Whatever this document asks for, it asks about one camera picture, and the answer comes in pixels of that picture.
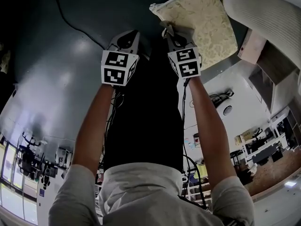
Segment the wrist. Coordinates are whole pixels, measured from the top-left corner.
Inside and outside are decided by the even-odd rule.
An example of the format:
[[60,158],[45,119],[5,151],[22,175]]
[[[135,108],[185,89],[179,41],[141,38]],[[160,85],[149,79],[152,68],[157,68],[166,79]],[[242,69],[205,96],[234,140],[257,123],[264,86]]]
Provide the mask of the wrist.
[[190,80],[189,80],[189,87],[194,87],[196,85],[199,85],[201,84],[201,78],[199,76],[196,76],[196,77],[192,77]]
[[101,84],[101,88],[107,89],[107,90],[114,90],[114,87],[109,84]]

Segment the desk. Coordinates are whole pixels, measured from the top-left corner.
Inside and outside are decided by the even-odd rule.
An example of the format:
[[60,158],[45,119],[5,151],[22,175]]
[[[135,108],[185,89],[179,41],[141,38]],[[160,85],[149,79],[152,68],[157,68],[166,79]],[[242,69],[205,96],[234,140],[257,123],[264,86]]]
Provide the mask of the desk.
[[259,147],[257,151],[255,151],[253,153],[250,153],[250,154],[248,154],[248,152],[247,152],[246,145],[243,144],[243,151],[244,151],[244,154],[245,154],[246,164],[251,166],[251,165],[253,165],[253,163],[257,163],[258,161],[260,161],[259,158],[263,157],[263,155],[265,155],[265,157],[271,156],[277,150],[277,147],[274,146],[274,144],[276,144],[278,142],[281,143],[283,148],[287,147],[287,141],[286,141],[285,133],[283,133],[279,137],[267,142],[263,146]]

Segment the cable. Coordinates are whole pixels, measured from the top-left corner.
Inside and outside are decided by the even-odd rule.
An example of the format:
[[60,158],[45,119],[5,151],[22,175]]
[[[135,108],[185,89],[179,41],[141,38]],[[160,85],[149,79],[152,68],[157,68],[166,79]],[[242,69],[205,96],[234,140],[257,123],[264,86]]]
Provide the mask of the cable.
[[189,127],[187,127],[187,128],[184,128],[184,130],[187,130],[187,129],[189,129],[189,128],[191,128],[191,127],[194,127],[194,126],[197,126],[198,124],[195,124],[195,125],[193,125],[193,126],[189,126]]
[[198,166],[196,165],[196,163],[190,158],[188,157],[187,155],[183,155],[187,158],[187,160],[189,159],[192,164],[194,165],[195,169],[197,170],[197,173],[198,173],[198,183],[199,183],[199,193],[201,194],[201,199],[202,199],[202,202],[203,202],[203,206],[206,207],[206,202],[205,202],[205,198],[204,198],[204,195],[203,195],[203,190],[202,190],[202,184],[201,184],[201,174],[198,170]]
[[221,99],[221,97],[219,96],[219,95],[217,95],[217,94],[212,94],[212,95],[209,95],[209,97],[218,97],[219,99]]
[[[190,78],[186,79],[185,83],[184,83],[184,92],[183,92],[183,100],[182,100],[182,121],[183,121],[183,128],[185,129],[185,100],[186,100],[186,87],[188,86],[188,83],[189,83],[189,80]],[[184,151],[185,151],[185,154],[183,156],[186,157],[186,160],[187,160],[187,165],[188,165],[188,176],[187,176],[187,184],[185,186],[185,190],[184,190],[184,197],[186,198],[186,192],[187,192],[187,188],[188,188],[188,183],[190,182],[190,165],[189,165],[189,161],[190,160],[192,162],[192,164],[194,165],[195,167],[195,170],[197,171],[198,173],[198,183],[199,183],[199,192],[200,192],[200,195],[201,195],[201,199],[202,199],[202,202],[203,202],[203,207],[204,209],[206,209],[206,202],[205,202],[205,198],[204,198],[204,195],[203,195],[203,191],[202,191],[202,184],[201,184],[201,176],[200,176],[200,172],[198,170],[198,167],[196,165],[196,163],[189,157],[187,156],[187,152],[186,152],[186,148],[185,148],[185,144],[184,144],[184,141],[183,141],[183,147],[184,147]]]
[[[116,107],[116,100],[118,98],[120,98],[122,96],[122,102],[120,103],[120,105],[118,107]],[[108,134],[109,134],[109,129],[110,127],[112,126],[113,124],[113,120],[115,118],[115,114],[116,114],[116,110],[122,106],[123,102],[124,102],[124,95],[122,95],[120,92],[118,92],[118,94],[115,94],[115,97],[113,97],[111,100],[114,99],[114,102],[111,103],[113,105],[112,107],[112,113],[109,117],[109,119],[107,120],[107,124],[106,124],[106,127],[105,127],[105,131],[104,131],[104,145],[106,144],[106,141],[107,141],[107,138],[108,138]],[[102,150],[102,154],[103,154],[103,159],[102,161],[98,164],[98,168],[100,168],[103,164],[103,160],[104,160],[104,155],[105,153],[103,153],[103,150]]]
[[190,108],[194,108],[193,100],[190,101],[189,106],[190,106]]
[[[186,79],[186,81],[184,82],[184,92],[183,92],[183,100],[182,100],[182,122],[183,122],[183,129],[185,126],[185,100],[186,100],[186,88],[188,86],[190,78]],[[184,143],[184,139],[183,139],[183,148],[184,148],[184,152],[185,155],[187,156],[187,152],[186,152],[186,148],[185,148],[185,143]],[[188,188],[188,183],[190,181],[190,165],[189,165],[189,161],[187,160],[187,167],[188,167],[188,176],[187,176],[187,184],[185,186],[184,189],[184,197],[186,197],[186,192],[187,192],[187,188]]]
[[79,32],[82,32],[84,33],[86,36],[88,36],[90,38],[90,40],[92,40],[95,44],[97,44],[99,47],[101,47],[103,50],[105,50],[104,46],[102,46],[99,42],[97,42],[92,36],[90,36],[89,34],[87,34],[85,31],[79,29],[79,28],[76,28],[74,26],[72,26],[67,20],[66,18],[64,17],[63,15],[63,11],[62,11],[62,8],[61,8],[61,5],[60,5],[60,1],[59,0],[56,0],[56,3],[57,3],[57,6],[58,6],[58,9],[60,11],[60,14],[61,14],[61,17],[62,19],[65,21],[65,23],[67,23],[71,28],[73,28],[74,30],[76,31],[79,31]]

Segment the window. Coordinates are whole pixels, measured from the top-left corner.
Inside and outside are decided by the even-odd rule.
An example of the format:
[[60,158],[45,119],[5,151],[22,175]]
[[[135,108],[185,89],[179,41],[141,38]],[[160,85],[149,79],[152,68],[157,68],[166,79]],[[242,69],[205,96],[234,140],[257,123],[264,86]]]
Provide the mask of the window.
[[0,171],[2,169],[2,162],[3,162],[4,152],[5,152],[5,146],[0,143]]
[[18,166],[17,162],[15,163],[13,184],[17,188],[22,189],[23,174],[20,172],[20,167]]
[[37,189],[38,189],[38,183],[31,181],[30,179],[25,178],[24,179],[24,193],[37,198]]
[[27,222],[38,225],[37,204],[24,198],[24,218]]
[[13,146],[9,145],[8,150],[6,152],[4,167],[2,171],[3,178],[8,182],[11,182],[11,174],[12,174],[15,153],[16,153],[16,149]]
[[6,186],[1,184],[2,206],[15,214],[16,216],[24,219],[23,215],[23,198],[22,196],[13,193]]

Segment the wall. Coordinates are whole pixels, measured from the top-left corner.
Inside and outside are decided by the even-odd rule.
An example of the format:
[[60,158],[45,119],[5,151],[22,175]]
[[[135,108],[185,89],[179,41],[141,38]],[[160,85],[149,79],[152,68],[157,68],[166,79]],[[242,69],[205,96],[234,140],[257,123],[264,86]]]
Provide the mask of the wall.
[[[268,115],[266,114],[265,109],[250,88],[249,84],[241,75],[243,72],[249,73],[252,69],[252,64],[238,62],[228,70],[204,84],[209,95],[222,92],[224,93],[227,89],[232,89],[234,91],[234,96],[231,98],[231,105],[233,109],[231,113],[223,119],[231,152],[240,149],[240,147],[235,145],[235,136],[240,135],[252,127],[261,126],[268,121]],[[180,98],[179,110],[182,111],[182,81],[178,83],[178,90]],[[190,103],[191,100],[191,92],[189,87],[187,87],[185,128],[197,124],[194,108],[190,107],[192,105],[192,103]],[[193,134],[197,133],[197,130],[197,126],[193,126],[184,131],[184,136],[187,141],[187,143],[185,143],[187,153],[194,160],[197,160],[202,155],[201,150],[200,148],[194,148],[193,145],[189,146],[188,144],[189,142],[193,142]]]
[[57,176],[50,179],[50,185],[44,192],[44,197],[40,196],[40,189],[43,189],[41,179],[38,184],[38,197],[37,197],[37,215],[39,226],[48,226],[48,213],[55,201],[58,190],[63,185],[61,174],[63,170],[58,168]]

